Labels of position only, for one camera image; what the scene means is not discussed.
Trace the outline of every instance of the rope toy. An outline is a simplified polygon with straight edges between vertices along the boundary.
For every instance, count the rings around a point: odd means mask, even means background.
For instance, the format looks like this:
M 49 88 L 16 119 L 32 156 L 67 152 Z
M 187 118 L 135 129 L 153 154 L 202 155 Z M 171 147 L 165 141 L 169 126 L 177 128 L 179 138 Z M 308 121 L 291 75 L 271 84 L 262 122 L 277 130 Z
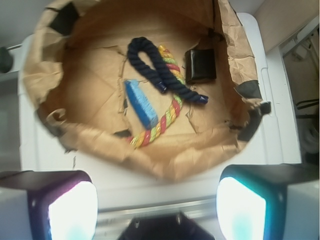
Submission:
M 162 45 L 158 47 L 157 51 L 171 74 L 179 81 L 179 83 L 184 85 L 185 82 L 183 76 L 181 75 L 180 68 L 178 67 L 177 62 L 170 51 Z M 171 105 L 165 111 L 165 114 L 161 117 L 157 125 L 150 130 L 143 131 L 137 136 L 128 137 L 127 141 L 135 148 L 144 147 L 149 143 L 152 143 L 176 120 L 180 114 L 183 102 L 184 101 L 178 95 L 174 94 Z
M 151 59 L 155 70 L 152 70 L 138 56 L 138 53 L 145 52 Z M 145 37 L 132 39 L 128 45 L 127 57 L 130 64 L 146 79 L 148 79 L 161 93 L 166 92 L 167 88 L 180 96 L 180 98 L 196 104 L 208 103 L 208 97 L 198 94 L 185 86 L 182 80 L 175 76 L 180 69 L 176 60 L 169 55 L 160 55 L 157 47 Z

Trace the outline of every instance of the cardboard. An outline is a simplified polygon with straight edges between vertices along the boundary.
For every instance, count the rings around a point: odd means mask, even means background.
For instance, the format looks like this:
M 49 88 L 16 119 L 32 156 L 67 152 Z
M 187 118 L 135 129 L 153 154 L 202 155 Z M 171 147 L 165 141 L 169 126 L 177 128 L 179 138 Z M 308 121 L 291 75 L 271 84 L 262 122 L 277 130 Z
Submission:
M 49 27 L 70 0 L 48 6 L 35 29 L 23 81 L 37 113 L 67 150 L 79 150 L 159 178 L 182 180 L 241 151 L 238 128 L 261 99 L 235 87 L 257 79 L 249 42 L 227 0 L 73 0 L 81 16 L 69 37 Z M 214 29 L 213 37 L 208 37 Z M 209 96 L 206 105 L 185 102 L 180 116 L 153 143 L 134 149 L 115 133 L 143 126 L 124 101 L 123 81 L 139 87 L 162 116 L 172 94 L 160 94 L 126 59 L 132 38 L 165 45 L 180 66 L 191 48 L 214 48 L 217 78 L 189 86 Z M 146 54 L 140 57 L 151 64 Z

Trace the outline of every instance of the white wall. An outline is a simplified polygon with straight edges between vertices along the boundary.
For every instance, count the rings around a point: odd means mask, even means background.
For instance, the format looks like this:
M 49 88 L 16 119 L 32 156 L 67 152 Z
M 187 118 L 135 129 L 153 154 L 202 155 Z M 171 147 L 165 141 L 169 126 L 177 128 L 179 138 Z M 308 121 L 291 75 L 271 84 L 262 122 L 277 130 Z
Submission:
M 230 0 L 230 3 L 237 12 L 253 15 L 263 1 Z M 0 47 L 19 44 L 32 34 L 50 2 L 52 0 L 0 0 Z

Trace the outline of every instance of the black leather wallet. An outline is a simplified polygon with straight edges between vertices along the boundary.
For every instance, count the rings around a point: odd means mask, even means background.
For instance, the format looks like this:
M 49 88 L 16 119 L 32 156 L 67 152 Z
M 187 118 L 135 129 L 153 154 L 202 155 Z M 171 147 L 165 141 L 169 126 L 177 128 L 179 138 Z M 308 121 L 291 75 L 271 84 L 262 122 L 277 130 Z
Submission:
M 190 49 L 185 57 L 185 81 L 188 84 L 205 83 L 216 79 L 215 51 Z

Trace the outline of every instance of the colorful braided rope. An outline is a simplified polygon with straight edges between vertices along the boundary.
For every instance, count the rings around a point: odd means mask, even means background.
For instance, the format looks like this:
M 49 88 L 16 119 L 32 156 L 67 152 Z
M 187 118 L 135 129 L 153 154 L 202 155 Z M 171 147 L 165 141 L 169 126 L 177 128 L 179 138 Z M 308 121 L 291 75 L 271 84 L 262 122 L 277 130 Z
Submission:
M 178 63 L 176 62 L 174 56 L 170 53 L 170 51 L 162 45 L 158 47 L 158 51 L 176 79 L 178 79 L 182 84 L 185 84 Z M 127 141 L 135 148 L 144 147 L 152 143 L 156 138 L 163 134 L 166 129 L 176 120 L 176 118 L 180 114 L 182 106 L 183 100 L 178 95 L 174 94 L 171 105 L 166 110 L 165 114 L 160 118 L 160 121 L 157 123 L 157 125 L 150 130 L 143 131 L 137 136 L 128 137 Z

